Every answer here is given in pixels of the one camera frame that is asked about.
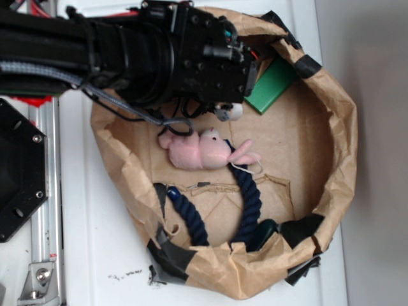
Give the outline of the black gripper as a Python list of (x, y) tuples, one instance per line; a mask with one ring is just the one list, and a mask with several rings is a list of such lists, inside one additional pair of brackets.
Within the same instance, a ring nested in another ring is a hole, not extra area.
[(175, 96), (210, 106), (241, 103), (251, 95), (256, 61), (225, 16), (215, 17), (186, 1), (144, 1), (140, 22), (154, 72), (148, 92), (140, 98), (141, 107)]

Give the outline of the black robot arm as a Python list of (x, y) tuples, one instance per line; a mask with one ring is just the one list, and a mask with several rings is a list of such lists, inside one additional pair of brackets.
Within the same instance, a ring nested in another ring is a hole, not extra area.
[(252, 50), (226, 17), (182, 1), (144, 1), (123, 15), (45, 18), (1, 2), (1, 61), (71, 73), (74, 85), (113, 89), (135, 108), (181, 96), (240, 103), (256, 79)]

